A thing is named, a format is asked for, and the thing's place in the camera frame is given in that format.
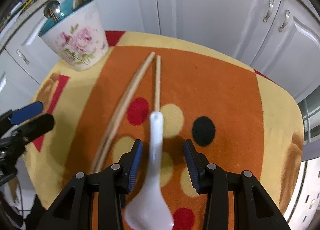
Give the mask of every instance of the cabinet handle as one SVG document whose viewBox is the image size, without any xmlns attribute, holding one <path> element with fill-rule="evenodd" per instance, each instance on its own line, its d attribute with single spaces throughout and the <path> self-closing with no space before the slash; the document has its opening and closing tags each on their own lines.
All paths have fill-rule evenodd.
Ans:
<svg viewBox="0 0 320 230">
<path fill-rule="evenodd" d="M 282 32 L 283 28 L 287 26 L 288 21 L 289 21 L 289 14 L 290 14 L 290 11 L 288 9 L 285 10 L 284 22 L 283 22 L 282 26 L 280 26 L 279 29 L 278 29 L 280 32 Z"/>
<path fill-rule="evenodd" d="M 269 0 L 269 10 L 267 12 L 267 15 L 265 18 L 263 18 L 263 22 L 266 23 L 268 22 L 269 17 L 272 15 L 273 11 L 273 4 L 275 3 L 275 0 Z"/>
<path fill-rule="evenodd" d="M 16 50 L 16 53 L 19 55 L 20 58 L 22 58 L 24 60 L 24 62 L 29 65 L 29 60 L 27 60 L 27 58 L 21 53 L 21 51 Z"/>
</svg>

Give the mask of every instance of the blue rubber tip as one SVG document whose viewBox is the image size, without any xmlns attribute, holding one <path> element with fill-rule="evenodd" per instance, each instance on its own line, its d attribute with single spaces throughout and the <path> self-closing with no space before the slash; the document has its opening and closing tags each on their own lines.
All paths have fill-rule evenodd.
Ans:
<svg viewBox="0 0 320 230">
<path fill-rule="evenodd" d="M 36 115 L 41 114 L 42 110 L 43 104 L 40 101 L 34 102 L 24 108 L 15 111 L 11 116 L 10 123 L 12 125 L 18 125 L 30 118 L 35 117 Z"/>
<path fill-rule="evenodd" d="M 142 156 L 142 141 L 140 141 L 135 156 L 133 158 L 131 168 L 129 170 L 129 191 L 131 192 L 136 185 L 136 180 L 139 172 L 140 160 Z"/>
<path fill-rule="evenodd" d="M 184 157 L 186 159 L 186 163 L 187 163 L 190 179 L 191 179 L 191 182 L 192 182 L 192 186 L 196 190 L 196 192 L 198 193 L 199 192 L 199 188 L 200 188 L 200 185 L 199 185 L 200 174 L 198 172 L 196 163 L 195 163 L 195 161 L 194 161 L 194 159 L 192 157 L 192 153 L 191 153 L 191 151 L 189 149 L 189 146 L 188 146 L 187 142 L 184 142 L 183 154 L 184 154 Z"/>
</svg>

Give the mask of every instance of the metal rivet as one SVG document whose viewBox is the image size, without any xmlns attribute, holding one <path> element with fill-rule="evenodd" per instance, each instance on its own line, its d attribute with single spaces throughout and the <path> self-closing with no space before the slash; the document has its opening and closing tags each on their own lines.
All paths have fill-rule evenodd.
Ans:
<svg viewBox="0 0 320 230">
<path fill-rule="evenodd" d="M 243 175 L 245 175 L 246 177 L 251 177 L 251 176 L 252 176 L 252 173 L 251 173 L 251 171 L 249 171 L 249 170 L 245 170 L 245 171 L 243 172 Z"/>
<path fill-rule="evenodd" d="M 115 164 L 112 164 L 111 165 L 111 169 L 113 169 L 113 170 L 117 170 L 117 169 L 120 169 L 120 164 L 118 164 L 118 163 L 115 163 Z"/>
<path fill-rule="evenodd" d="M 5 151 L 1 151 L 0 152 L 0 159 L 4 159 L 5 158 L 5 156 L 6 156 L 6 152 Z"/>
<path fill-rule="evenodd" d="M 208 168 L 208 169 L 216 169 L 217 166 L 216 166 L 214 163 L 209 163 L 209 164 L 207 165 L 207 168 Z"/>
<path fill-rule="evenodd" d="M 84 173 L 83 172 L 78 172 L 76 174 L 76 178 L 83 178 L 84 177 Z"/>
</svg>

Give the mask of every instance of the cabinet door panel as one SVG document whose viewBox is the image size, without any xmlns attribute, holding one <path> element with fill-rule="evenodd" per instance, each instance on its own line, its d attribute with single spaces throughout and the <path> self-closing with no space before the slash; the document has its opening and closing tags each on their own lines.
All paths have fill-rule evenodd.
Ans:
<svg viewBox="0 0 320 230">
<path fill-rule="evenodd" d="M 39 84 L 3 50 L 0 55 L 0 114 L 27 105 L 38 87 Z"/>
<path fill-rule="evenodd" d="M 158 0 L 161 33 L 212 48 L 246 64 L 258 52 L 276 14 L 274 0 Z"/>
<path fill-rule="evenodd" d="M 98 0 L 105 30 L 160 34 L 156 0 Z"/>
<path fill-rule="evenodd" d="M 15 61 L 38 83 L 44 80 L 59 60 L 59 56 L 38 36 L 42 25 L 46 21 L 43 15 L 44 7 L 35 12 L 17 30 L 5 47 Z"/>
<path fill-rule="evenodd" d="M 278 29 L 289 10 L 289 21 Z M 252 67 L 287 90 L 297 102 L 320 85 L 320 25 L 296 0 L 282 0 Z"/>
</svg>

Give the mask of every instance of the table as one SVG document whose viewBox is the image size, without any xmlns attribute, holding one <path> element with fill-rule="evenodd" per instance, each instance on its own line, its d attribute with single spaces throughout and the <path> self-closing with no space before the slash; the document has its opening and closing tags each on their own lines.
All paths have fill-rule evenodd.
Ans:
<svg viewBox="0 0 320 230">
<path fill-rule="evenodd" d="M 45 208 L 76 172 L 89 171 L 122 93 L 154 51 L 162 57 L 161 191 L 172 211 L 174 229 L 196 230 L 203 224 L 206 196 L 192 188 L 182 150 L 186 139 L 226 171 L 252 171 L 285 212 L 299 172 L 304 132 L 298 105 L 285 90 L 238 60 L 197 44 L 136 32 L 106 35 L 109 50 L 102 61 L 76 72 L 60 60 L 34 97 L 56 120 L 54 129 L 28 145 L 24 155 Z M 146 172 L 154 74 L 153 63 L 105 163 L 118 162 L 134 139 L 143 141 L 140 175 L 127 201 L 139 192 Z M 232 202 L 229 195 L 229 229 L 233 229 Z"/>
</svg>

